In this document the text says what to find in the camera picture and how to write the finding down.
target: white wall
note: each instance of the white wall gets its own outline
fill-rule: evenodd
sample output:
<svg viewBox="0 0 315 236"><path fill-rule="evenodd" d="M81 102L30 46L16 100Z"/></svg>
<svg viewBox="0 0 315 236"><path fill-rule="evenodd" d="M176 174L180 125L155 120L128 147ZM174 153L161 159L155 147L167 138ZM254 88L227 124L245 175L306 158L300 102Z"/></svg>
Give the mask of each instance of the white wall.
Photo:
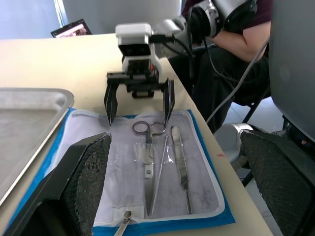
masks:
<svg viewBox="0 0 315 236"><path fill-rule="evenodd" d="M93 34L114 33L120 23L151 25L181 13L182 0L63 0L69 22L85 20Z"/></svg>
<svg viewBox="0 0 315 236"><path fill-rule="evenodd" d="M48 38L59 27L54 0L0 0L0 39Z"/></svg>

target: laptop screen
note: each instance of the laptop screen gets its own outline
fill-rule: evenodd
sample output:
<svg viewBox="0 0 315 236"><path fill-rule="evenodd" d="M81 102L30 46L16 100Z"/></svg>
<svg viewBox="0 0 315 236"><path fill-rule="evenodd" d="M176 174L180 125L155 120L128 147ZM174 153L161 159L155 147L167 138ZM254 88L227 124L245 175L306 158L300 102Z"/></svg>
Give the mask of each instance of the laptop screen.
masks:
<svg viewBox="0 0 315 236"><path fill-rule="evenodd" d="M92 34L83 19L51 32L54 38L73 37Z"/></svg>

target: table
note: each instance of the table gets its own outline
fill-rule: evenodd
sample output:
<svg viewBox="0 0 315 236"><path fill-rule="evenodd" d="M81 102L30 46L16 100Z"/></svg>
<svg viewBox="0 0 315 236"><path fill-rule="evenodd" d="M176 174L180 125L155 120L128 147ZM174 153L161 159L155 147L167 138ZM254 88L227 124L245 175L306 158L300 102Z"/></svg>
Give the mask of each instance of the table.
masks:
<svg viewBox="0 0 315 236"><path fill-rule="evenodd" d="M62 39L0 41L0 86L62 88L74 94L74 108L105 113L106 73L120 71L122 55L114 34L87 35ZM211 160L236 220L236 224L160 235L269 236L272 235L255 204L239 181L206 122L188 96L167 59L162 59L166 78L175 82L175 108L191 109L201 130ZM117 115L162 111L162 93L152 99L132 99L124 86L117 90ZM54 137L41 151L33 167L18 183L0 209L0 234L30 185Z"/></svg>

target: black cable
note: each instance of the black cable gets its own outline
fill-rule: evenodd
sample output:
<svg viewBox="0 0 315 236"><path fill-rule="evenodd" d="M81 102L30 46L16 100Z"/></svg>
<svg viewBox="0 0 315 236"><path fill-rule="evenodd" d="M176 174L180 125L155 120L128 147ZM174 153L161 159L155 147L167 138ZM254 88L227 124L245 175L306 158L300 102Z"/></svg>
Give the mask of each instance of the black cable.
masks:
<svg viewBox="0 0 315 236"><path fill-rule="evenodd" d="M191 40L191 13L192 13L193 7L191 7L188 11L187 16L187 39L188 39L188 47L189 50L192 52L192 40Z"/></svg>
<svg viewBox="0 0 315 236"><path fill-rule="evenodd" d="M207 45L207 42L206 42L206 38L203 39L203 43L204 43L204 45L205 45L205 47L206 47L206 51L207 51L208 58L209 58L209 60L210 60L210 62L211 62L212 68L214 69L215 73L216 73L219 77L222 77L222 78L224 78L224 79L226 79L226 80L229 80L229 81L233 81L233 82L238 83L239 80L234 80L234 79L232 79L232 78L230 78L230 77L227 77L227 76L225 76L225 75L222 75L221 73L219 73L219 72L217 71L217 69L215 68L215 65L214 65L213 62L212 62L212 58L211 58L210 53L209 53L209 50L208 50L208 45ZM253 82L255 82L255 80L253 80L253 81L246 81L246 82L244 81L243 84L250 84L250 83L253 83Z"/></svg>
<svg viewBox="0 0 315 236"><path fill-rule="evenodd" d="M177 42L178 44L180 44L184 50L186 51L187 53L187 56L189 58L189 77L190 79L193 79L193 74L194 74L194 61L193 61L193 55L192 55L192 52L191 50L189 50L189 48L179 39L175 38L175 37L172 37L172 39Z"/></svg>
<svg viewBox="0 0 315 236"><path fill-rule="evenodd" d="M165 48L169 49L170 51L172 51L178 55L187 57L187 54L184 54L184 53L177 51L176 49L172 48L171 46L167 45L166 43L162 43L162 44L165 46Z"/></svg>
<svg viewBox="0 0 315 236"><path fill-rule="evenodd" d="M192 53L192 40L191 40L191 13L192 13L192 9L193 7L191 7L188 10L188 17L187 17L187 38L188 38L188 47L189 47L189 51L190 53ZM192 80L194 76L194 61L193 61L193 57L191 59L189 59L189 77Z"/></svg>
<svg viewBox="0 0 315 236"><path fill-rule="evenodd" d="M252 66L257 62L257 59L259 58L260 54L265 50L265 48L267 47L268 43L269 43L269 39L270 36L268 37L268 39L266 40L266 42L262 45L262 47L260 48L260 50L257 52L257 54L255 55L255 57L252 59L252 61L249 63L249 65L247 66L244 74L242 75L240 81L238 82L237 86L233 89L233 91L225 98L225 100L223 102L221 102L218 107L212 112L212 114L209 116L209 118L207 119L206 123L209 123L209 121L213 118L213 116L216 114L216 112L227 102L229 101L234 94L238 91L238 89L242 86L244 80L246 79L248 73L250 72L250 70L252 69Z"/></svg>
<svg viewBox="0 0 315 236"><path fill-rule="evenodd" d="M177 42L179 45L182 46L182 48L187 53L188 59L189 59L189 77L193 79L193 73L194 73L194 62L193 62L193 55L191 50L178 38L175 36L165 36L164 34L153 34L150 36L149 39L150 43L174 43Z"/></svg>

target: person's arm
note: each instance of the person's arm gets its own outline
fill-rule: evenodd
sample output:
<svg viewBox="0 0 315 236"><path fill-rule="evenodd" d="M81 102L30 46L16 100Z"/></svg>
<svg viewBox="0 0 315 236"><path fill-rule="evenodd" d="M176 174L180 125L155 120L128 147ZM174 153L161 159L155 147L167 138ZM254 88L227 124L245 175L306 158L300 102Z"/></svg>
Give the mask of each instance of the person's arm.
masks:
<svg viewBox="0 0 315 236"><path fill-rule="evenodd" d="M243 35L221 31L210 40L244 61L252 61L270 35L270 22L243 30Z"/></svg>

